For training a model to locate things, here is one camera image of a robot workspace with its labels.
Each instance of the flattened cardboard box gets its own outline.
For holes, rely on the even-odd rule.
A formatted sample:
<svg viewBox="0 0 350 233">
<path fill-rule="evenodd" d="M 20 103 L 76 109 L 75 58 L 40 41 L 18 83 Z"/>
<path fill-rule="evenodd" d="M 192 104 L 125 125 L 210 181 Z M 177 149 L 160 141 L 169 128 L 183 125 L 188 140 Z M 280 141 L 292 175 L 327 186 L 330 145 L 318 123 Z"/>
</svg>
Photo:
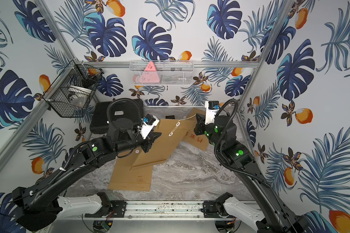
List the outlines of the flattened cardboard box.
<svg viewBox="0 0 350 233">
<path fill-rule="evenodd" d="M 111 190 L 132 190 L 132 191 L 149 191 L 153 166 L 146 166 L 140 169 L 130 170 L 131 165 L 139 156 L 135 150 L 133 153 L 124 158 L 117 158 L 115 167 L 108 189 Z M 128 151 L 120 153 L 120 156 L 127 154 Z"/>
<path fill-rule="evenodd" d="M 191 129 L 194 124 L 191 120 L 181 120 L 178 128 L 170 137 L 169 133 L 175 128 L 179 120 L 161 119 L 154 132 L 161 132 L 162 135 L 157 138 L 149 152 L 141 152 L 131 170 L 141 169 L 143 167 L 153 167 L 153 165 L 164 163 L 173 153 L 184 135 Z"/>
<path fill-rule="evenodd" d="M 193 108 L 192 111 L 188 114 L 187 117 L 191 117 L 191 116 L 195 115 L 196 113 L 200 113 L 200 114 L 206 115 L 206 111 L 201 110 L 201 109 L 197 109 L 197 108 Z M 191 145 L 193 145 L 193 146 L 195 146 L 195 147 L 205 151 L 207 149 L 207 146 L 209 145 L 209 139 L 204 134 L 196 135 L 194 133 L 193 130 L 196 127 L 196 124 L 197 124 L 197 119 L 196 119 L 195 116 L 192 117 L 189 120 L 193 121 L 194 123 L 193 123 L 191 129 L 183 137 L 183 141 L 184 142 L 188 142 Z"/>
</svg>

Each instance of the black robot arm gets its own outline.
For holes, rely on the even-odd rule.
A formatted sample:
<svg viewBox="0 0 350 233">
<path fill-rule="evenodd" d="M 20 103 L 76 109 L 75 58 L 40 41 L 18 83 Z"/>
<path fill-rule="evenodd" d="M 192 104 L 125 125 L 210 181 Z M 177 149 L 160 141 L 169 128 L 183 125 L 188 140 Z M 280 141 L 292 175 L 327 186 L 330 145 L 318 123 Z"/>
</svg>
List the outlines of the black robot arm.
<svg viewBox="0 0 350 233">
<path fill-rule="evenodd" d="M 217 111 L 215 109 L 219 106 L 217 101 L 210 102 L 212 104 L 209 104 L 207 114 Z M 231 115 L 220 116 L 219 113 L 229 103 L 234 103 Z M 255 157 L 236 140 L 237 127 L 232 120 L 236 115 L 237 105 L 237 100 L 228 100 L 215 114 L 213 123 L 206 123 L 205 115 L 196 114 L 195 134 L 205 134 L 208 137 L 209 143 L 214 145 L 214 153 L 220 165 L 233 171 L 240 178 L 260 206 L 265 218 L 256 222 L 258 233 L 304 232 L 309 225 L 307 220 L 303 216 L 296 216 L 276 195 L 262 175 Z"/>
<path fill-rule="evenodd" d="M 57 202 L 58 196 L 70 185 L 108 161 L 130 154 L 139 146 L 148 152 L 161 133 L 150 132 L 143 139 L 139 135 L 142 121 L 146 121 L 145 126 L 150 127 L 155 117 L 148 114 L 143 119 L 139 114 L 139 119 L 140 122 L 136 123 L 126 118 L 109 121 L 107 135 L 78 144 L 60 170 L 31 187 L 14 189 L 12 197 L 18 206 L 15 210 L 16 222 L 30 231 L 49 225 L 63 210 Z"/>
</svg>

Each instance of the orange fruit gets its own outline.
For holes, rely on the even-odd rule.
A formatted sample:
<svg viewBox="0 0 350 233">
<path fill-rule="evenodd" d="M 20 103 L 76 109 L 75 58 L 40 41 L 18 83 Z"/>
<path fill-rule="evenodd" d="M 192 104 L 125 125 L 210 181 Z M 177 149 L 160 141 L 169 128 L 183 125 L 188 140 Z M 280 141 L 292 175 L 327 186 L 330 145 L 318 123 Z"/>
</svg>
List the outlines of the orange fruit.
<svg viewBox="0 0 350 233">
<path fill-rule="evenodd" d="M 350 233 L 350 215 L 339 211 L 330 210 L 329 220 L 339 233 Z"/>
<path fill-rule="evenodd" d="M 294 172 L 293 169 L 290 167 L 287 167 L 284 171 L 284 177 L 285 177 L 285 183 L 289 185 L 294 184 Z"/>
<path fill-rule="evenodd" d="M 89 75 L 91 75 L 91 76 L 94 76 L 94 75 L 98 74 L 98 72 L 99 72 L 95 68 L 88 68 L 87 70 L 88 70 Z"/>
<path fill-rule="evenodd" d="M 309 11 L 307 8 L 302 8 L 299 10 L 297 16 L 296 16 L 296 28 L 300 29 L 301 27 L 304 26 L 304 24 L 307 21 L 307 15 Z"/>
<path fill-rule="evenodd" d="M 122 17 L 126 13 L 126 8 L 118 0 L 107 0 L 107 10 L 118 17 Z"/>
<path fill-rule="evenodd" d="M 39 77 L 39 85 L 43 92 L 47 91 L 48 88 L 51 86 L 51 82 L 49 81 L 48 76 L 41 75 Z"/>
<path fill-rule="evenodd" d="M 312 111 L 310 109 L 297 109 L 296 119 L 301 124 L 310 123 L 312 121 Z"/>
<path fill-rule="evenodd" d="M 205 91 L 205 92 L 208 92 L 210 90 L 211 86 L 209 84 L 202 84 L 201 85 L 201 90 L 202 91 Z"/>
<path fill-rule="evenodd" d="M 36 157 L 31 161 L 32 172 L 35 174 L 43 173 L 44 160 L 41 157 Z"/>
<path fill-rule="evenodd" d="M 178 60 L 189 60 L 189 59 L 191 59 L 191 56 L 192 56 L 191 52 L 184 51 L 180 54 Z"/>
<path fill-rule="evenodd" d="M 256 96 L 256 97 L 254 98 L 253 104 L 255 104 L 256 106 L 259 105 L 259 96 Z"/>
<path fill-rule="evenodd" d="M 231 72 L 231 75 L 233 77 L 239 76 L 243 72 L 244 68 L 234 68 L 233 71 Z"/>
</svg>

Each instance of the black case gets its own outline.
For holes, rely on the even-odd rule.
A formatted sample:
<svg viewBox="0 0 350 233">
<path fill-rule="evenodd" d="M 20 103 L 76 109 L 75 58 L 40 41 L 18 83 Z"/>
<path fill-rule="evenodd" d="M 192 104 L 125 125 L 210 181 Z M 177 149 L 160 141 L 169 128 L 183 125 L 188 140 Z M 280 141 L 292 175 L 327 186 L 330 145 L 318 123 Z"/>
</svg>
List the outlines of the black case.
<svg viewBox="0 0 350 233">
<path fill-rule="evenodd" d="M 143 114 L 143 101 L 140 99 L 135 99 L 136 103 L 138 103 L 140 107 L 141 115 Z M 108 102 L 101 102 L 98 103 L 95 106 L 95 111 L 93 113 L 91 124 L 89 125 L 89 129 L 91 130 L 91 133 L 94 134 L 103 134 L 107 133 L 109 129 L 109 125 L 107 123 L 107 116 L 106 116 L 106 109 L 107 106 L 111 103 L 111 101 Z M 136 107 L 132 103 L 127 102 L 120 102 L 115 104 L 112 107 L 111 111 L 112 120 L 117 120 L 119 118 L 127 118 L 131 121 L 139 122 L 139 116 Z"/>
</svg>

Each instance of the printed label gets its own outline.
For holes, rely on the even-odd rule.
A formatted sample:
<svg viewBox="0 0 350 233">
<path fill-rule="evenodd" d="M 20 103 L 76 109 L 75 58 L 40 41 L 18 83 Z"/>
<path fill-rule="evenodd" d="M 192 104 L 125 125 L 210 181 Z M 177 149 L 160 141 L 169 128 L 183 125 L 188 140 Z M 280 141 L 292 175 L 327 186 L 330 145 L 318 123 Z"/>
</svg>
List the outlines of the printed label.
<svg viewBox="0 0 350 233">
<path fill-rule="evenodd" d="M 115 116 L 123 115 L 123 111 L 116 111 L 116 112 L 114 112 L 114 115 Z"/>
</svg>

